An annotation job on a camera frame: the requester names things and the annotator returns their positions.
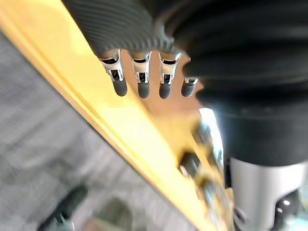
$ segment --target yellow wooden board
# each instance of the yellow wooden board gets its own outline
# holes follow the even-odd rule
[[[0,26],[32,65],[136,170],[199,230],[213,229],[193,182],[177,170],[185,149],[193,149],[209,167],[206,148],[196,146],[190,133],[198,115],[186,117],[185,123],[183,118],[168,122],[153,118],[129,86],[125,97],[117,96],[103,66],[59,0],[0,0]]]

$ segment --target black rubber fingertip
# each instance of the black rubber fingertip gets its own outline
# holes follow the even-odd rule
[[[123,78],[122,81],[116,80],[115,82],[113,82],[114,88],[115,88],[115,92],[118,96],[125,96],[127,93],[127,85],[126,85],[126,81],[125,78]]]
[[[167,99],[171,92],[171,84],[160,84],[159,96],[162,99]]]
[[[146,99],[150,94],[150,84],[149,83],[138,83],[138,94],[140,98]]]
[[[181,89],[182,96],[190,97],[193,94],[195,87],[196,87],[195,84],[189,84],[183,81],[183,85]]]

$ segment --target gray floor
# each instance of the gray floor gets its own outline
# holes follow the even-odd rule
[[[36,230],[82,182],[89,196],[76,223],[117,199],[132,216],[127,230],[194,230],[0,32],[0,230]]]

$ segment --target robotic hand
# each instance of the robotic hand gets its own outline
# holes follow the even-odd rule
[[[130,52],[139,95],[149,58],[161,54],[161,98],[180,53],[190,56],[182,94],[214,110],[225,186],[239,230],[277,231],[296,215],[308,168],[308,3],[304,0],[63,0],[118,95],[127,92],[120,49]]]

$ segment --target gray carpet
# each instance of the gray carpet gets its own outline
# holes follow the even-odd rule
[[[89,193],[71,218],[77,230],[102,213],[126,230],[194,230],[0,32],[0,230],[37,230],[79,184]]]

